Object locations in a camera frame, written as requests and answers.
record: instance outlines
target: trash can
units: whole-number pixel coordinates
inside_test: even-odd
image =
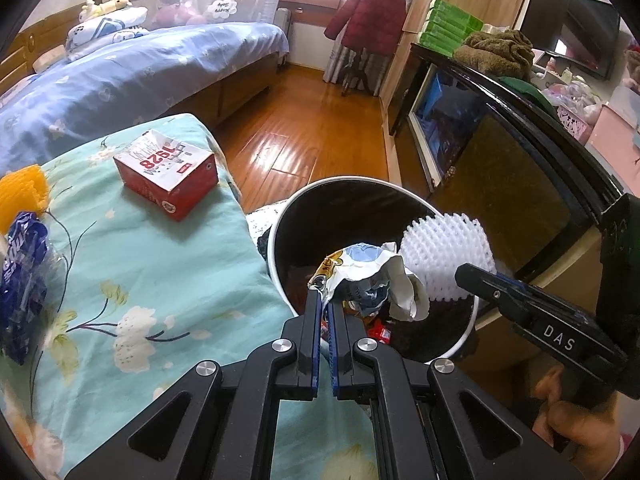
[[[298,316],[301,312],[286,293],[292,269],[313,272],[328,254],[359,242],[376,246],[395,242],[399,248],[411,222],[438,215],[417,195],[383,180],[362,176],[319,180],[294,194],[271,227],[267,257],[271,279]],[[426,320],[393,326],[392,346],[404,357],[423,362],[452,357],[472,333],[477,313],[475,296],[432,301]]]

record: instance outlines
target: yellow plush toy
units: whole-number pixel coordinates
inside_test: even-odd
[[[82,6],[82,12],[80,12],[78,19],[80,20],[80,23],[84,23],[86,20],[90,20],[91,18],[103,16],[113,12],[114,10],[124,9],[130,5],[131,3],[129,0],[109,0],[108,2],[100,5],[96,5],[94,0],[87,0],[86,5]]]
[[[9,173],[0,179],[0,233],[7,234],[20,211],[42,214],[49,205],[49,186],[40,166]]]

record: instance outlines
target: hand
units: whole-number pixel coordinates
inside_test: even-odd
[[[616,395],[602,413],[560,400],[562,365],[554,366],[536,385],[535,396],[546,400],[540,408],[533,431],[550,446],[553,431],[578,444],[571,462],[586,480],[602,480],[616,463],[620,453],[620,430],[615,420]]]

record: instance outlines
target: silver bolt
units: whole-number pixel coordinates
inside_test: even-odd
[[[451,359],[447,359],[446,357],[440,357],[436,359],[436,361],[433,363],[433,366],[441,374],[450,374],[456,368],[456,365],[453,364],[453,361]]]
[[[196,366],[198,375],[203,377],[210,376],[216,372],[216,364],[213,361],[200,361]]]
[[[292,346],[293,344],[288,339],[276,339],[276,341],[271,343],[271,348],[273,348],[276,352],[286,352]]]
[[[358,341],[358,348],[363,352],[371,352],[378,348],[378,342],[370,337],[363,337]]]

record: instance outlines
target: pink basket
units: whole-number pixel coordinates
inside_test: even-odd
[[[593,131],[591,126],[569,110],[569,108],[565,108],[562,105],[558,107],[558,118],[562,126],[564,126],[564,129],[567,130],[575,140],[583,146],[587,143]]]

